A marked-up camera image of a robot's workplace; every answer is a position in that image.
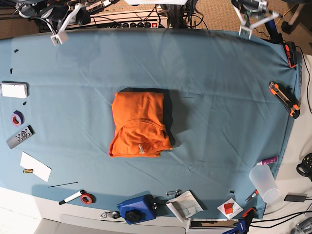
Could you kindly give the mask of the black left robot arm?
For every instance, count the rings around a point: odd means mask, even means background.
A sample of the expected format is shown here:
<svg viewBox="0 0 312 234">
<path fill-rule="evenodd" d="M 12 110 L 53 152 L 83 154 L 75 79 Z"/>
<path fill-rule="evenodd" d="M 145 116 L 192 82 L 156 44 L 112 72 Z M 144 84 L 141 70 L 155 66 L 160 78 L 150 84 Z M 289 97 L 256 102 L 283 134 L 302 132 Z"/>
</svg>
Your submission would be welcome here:
<svg viewBox="0 0 312 234">
<path fill-rule="evenodd" d="M 240 36 L 251 39 L 253 31 L 265 25 L 269 38 L 278 43 L 282 42 L 282 36 L 278 33 L 274 20 L 283 16 L 270 10 L 267 0 L 231 0 L 231 4 L 240 20 Z"/>
</svg>

